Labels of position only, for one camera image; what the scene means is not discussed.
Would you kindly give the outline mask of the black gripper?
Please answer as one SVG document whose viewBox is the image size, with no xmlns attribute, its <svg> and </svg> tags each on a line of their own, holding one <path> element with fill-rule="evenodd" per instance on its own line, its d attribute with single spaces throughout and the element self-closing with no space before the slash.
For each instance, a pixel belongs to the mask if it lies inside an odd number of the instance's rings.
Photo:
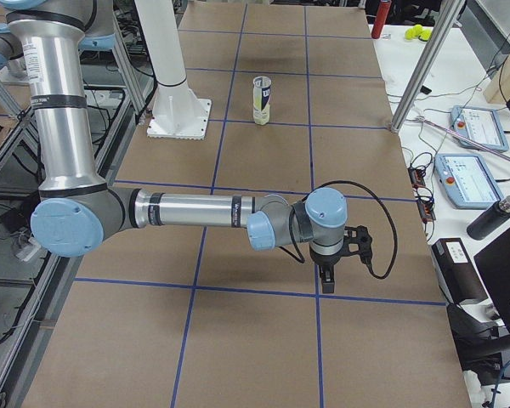
<svg viewBox="0 0 510 408">
<path fill-rule="evenodd" d="M 335 292 L 334 265 L 340 261 L 342 255 L 339 252 L 324 255 L 313 250 L 309 251 L 309 255 L 319 269 L 321 292 L 323 294 L 333 294 Z"/>
</svg>

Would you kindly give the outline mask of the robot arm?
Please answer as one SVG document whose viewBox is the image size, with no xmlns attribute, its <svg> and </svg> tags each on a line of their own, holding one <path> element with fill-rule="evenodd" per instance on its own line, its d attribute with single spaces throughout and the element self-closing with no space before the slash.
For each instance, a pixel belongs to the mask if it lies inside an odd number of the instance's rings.
<svg viewBox="0 0 510 408">
<path fill-rule="evenodd" d="M 16 79 L 26 79 L 26 63 L 24 51 L 18 37 L 9 26 L 0 23 L 0 70 L 7 68 L 8 74 Z"/>
<path fill-rule="evenodd" d="M 115 168 L 98 165 L 80 54 L 90 41 L 116 45 L 110 1 L 5 1 L 20 42 L 44 178 L 30 226 L 39 244 L 81 257 L 124 230 L 192 225 L 244 229 L 257 251 L 309 244 L 324 293 L 335 290 L 335 264 L 346 247 L 348 206 L 322 186 L 290 203 L 277 195 L 184 195 L 116 185 Z"/>
</svg>

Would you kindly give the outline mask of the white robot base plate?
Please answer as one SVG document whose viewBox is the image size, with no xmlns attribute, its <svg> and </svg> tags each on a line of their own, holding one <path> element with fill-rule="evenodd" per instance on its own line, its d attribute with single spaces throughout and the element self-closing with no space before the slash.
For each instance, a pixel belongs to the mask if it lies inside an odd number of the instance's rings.
<svg viewBox="0 0 510 408">
<path fill-rule="evenodd" d="M 152 118 L 147 127 L 150 138 L 201 140 L 206 136 L 212 108 L 210 99 L 198 99 L 186 105 L 176 104 L 173 97 L 168 102 L 155 102 Z"/>
</svg>

